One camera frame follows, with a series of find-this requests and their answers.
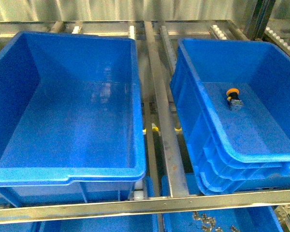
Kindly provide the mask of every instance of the yellow part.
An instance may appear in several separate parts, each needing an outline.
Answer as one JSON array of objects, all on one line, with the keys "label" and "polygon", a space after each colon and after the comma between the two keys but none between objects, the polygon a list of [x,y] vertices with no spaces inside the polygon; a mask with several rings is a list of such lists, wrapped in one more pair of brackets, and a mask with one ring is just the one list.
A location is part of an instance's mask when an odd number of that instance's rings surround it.
[{"label": "yellow part", "polygon": [[[182,128],[179,128],[179,129],[175,128],[175,131],[182,131],[182,130],[183,130]],[[159,132],[159,128],[158,127],[153,127],[153,132]]]},{"label": "yellow part", "polygon": [[230,94],[230,93],[237,93],[239,94],[240,91],[236,88],[230,88],[228,91],[227,91],[227,96]]}]

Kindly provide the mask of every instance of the white roller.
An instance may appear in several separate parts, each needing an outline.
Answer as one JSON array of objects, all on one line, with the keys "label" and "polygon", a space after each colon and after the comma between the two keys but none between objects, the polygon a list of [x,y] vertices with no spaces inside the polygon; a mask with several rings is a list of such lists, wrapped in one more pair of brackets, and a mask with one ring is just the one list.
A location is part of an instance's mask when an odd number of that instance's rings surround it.
[{"label": "white roller", "polygon": [[133,200],[140,201],[144,199],[144,191],[138,190],[133,192]]},{"label": "white roller", "polygon": [[82,27],[80,26],[75,26],[73,29],[72,34],[79,34],[81,32]]},{"label": "white roller", "polygon": [[142,190],[143,189],[143,180],[139,180],[138,182],[135,182],[134,189],[135,190]]}]

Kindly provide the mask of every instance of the metal rail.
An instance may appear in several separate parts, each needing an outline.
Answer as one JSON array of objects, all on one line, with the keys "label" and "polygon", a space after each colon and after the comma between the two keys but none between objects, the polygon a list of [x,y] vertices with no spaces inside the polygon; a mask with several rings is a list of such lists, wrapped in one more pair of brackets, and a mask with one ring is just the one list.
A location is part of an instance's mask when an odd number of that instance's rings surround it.
[{"label": "metal rail", "polygon": [[242,33],[242,31],[231,21],[227,20],[227,27],[237,40],[249,41],[249,39]]},{"label": "metal rail", "polygon": [[270,30],[270,28],[268,28],[268,30],[265,30],[264,39],[275,43],[278,47],[280,47],[281,50],[283,50],[285,53],[287,53],[288,56],[290,56],[290,46],[288,46],[288,43],[284,42],[284,40],[281,39],[279,35],[277,35],[275,32]]},{"label": "metal rail", "polygon": [[164,49],[167,53],[169,67],[171,69],[171,74],[173,75],[173,73],[175,72],[177,58],[176,58],[176,55],[174,52],[174,48],[171,44],[169,32],[168,32],[166,26],[164,26],[164,25],[160,27],[160,36],[162,37],[163,46],[164,46]]},{"label": "metal rail", "polygon": [[0,209],[0,224],[290,204],[290,190]]},{"label": "metal rail", "polygon": [[209,28],[211,34],[215,37],[217,40],[227,40],[229,39],[227,35],[220,30],[220,28],[217,25],[211,25]]},{"label": "metal rail", "polygon": [[173,116],[163,80],[158,47],[150,21],[145,21],[146,40],[149,52],[150,68],[155,87],[159,122],[164,150],[164,160],[169,181],[171,197],[189,196],[183,162],[175,133]]}]

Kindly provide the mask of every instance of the stainless steel bar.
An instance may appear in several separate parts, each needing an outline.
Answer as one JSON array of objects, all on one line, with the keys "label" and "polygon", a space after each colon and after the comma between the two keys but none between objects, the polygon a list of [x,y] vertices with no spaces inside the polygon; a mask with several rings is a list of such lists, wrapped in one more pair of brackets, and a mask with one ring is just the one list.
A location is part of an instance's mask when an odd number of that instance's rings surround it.
[{"label": "stainless steel bar", "polygon": [[150,21],[145,21],[145,32],[158,107],[170,195],[171,197],[185,197],[189,195],[189,191],[186,183],[183,162],[180,156],[178,141],[174,130],[173,116],[169,107],[165,83],[162,78],[163,75],[158,54],[158,47]]},{"label": "stainless steel bar", "polygon": [[167,54],[167,59],[169,62],[171,73],[173,74],[175,72],[177,58],[176,58],[176,55],[174,52],[174,48],[171,44],[169,32],[168,32],[166,26],[160,27],[160,35],[161,35],[162,40],[163,40],[163,45],[164,45],[164,49],[165,49],[166,54]]},{"label": "stainless steel bar", "polygon": [[157,170],[156,153],[154,146],[154,135],[152,130],[152,121],[150,116],[150,105],[148,101],[144,101],[144,115],[146,128],[146,143],[148,152],[149,173],[154,184],[154,194],[156,197],[160,196],[160,182]]},{"label": "stainless steel bar", "polygon": [[244,30],[244,34],[248,39],[256,40],[263,37],[275,1],[276,0],[257,0]]},{"label": "stainless steel bar", "polygon": [[290,204],[290,190],[0,209],[0,224]]},{"label": "stainless steel bar", "polygon": [[54,23],[53,27],[51,28],[50,32],[52,33],[59,33],[64,31],[64,22],[63,21],[57,21]]},{"label": "stainless steel bar", "polygon": [[231,20],[227,20],[227,25],[229,31],[232,33],[232,35],[235,36],[236,39],[249,41],[246,35],[244,35],[242,31]]}]

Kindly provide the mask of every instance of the stacked blue crate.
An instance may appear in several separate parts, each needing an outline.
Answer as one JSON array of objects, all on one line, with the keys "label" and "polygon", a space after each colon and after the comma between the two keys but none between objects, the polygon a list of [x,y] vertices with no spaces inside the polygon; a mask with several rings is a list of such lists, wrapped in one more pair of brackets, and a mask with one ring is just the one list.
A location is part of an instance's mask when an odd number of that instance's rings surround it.
[{"label": "stacked blue crate", "polygon": [[[290,58],[270,43],[179,40],[171,90],[204,194],[290,187]],[[244,106],[230,110],[226,92]]]}]

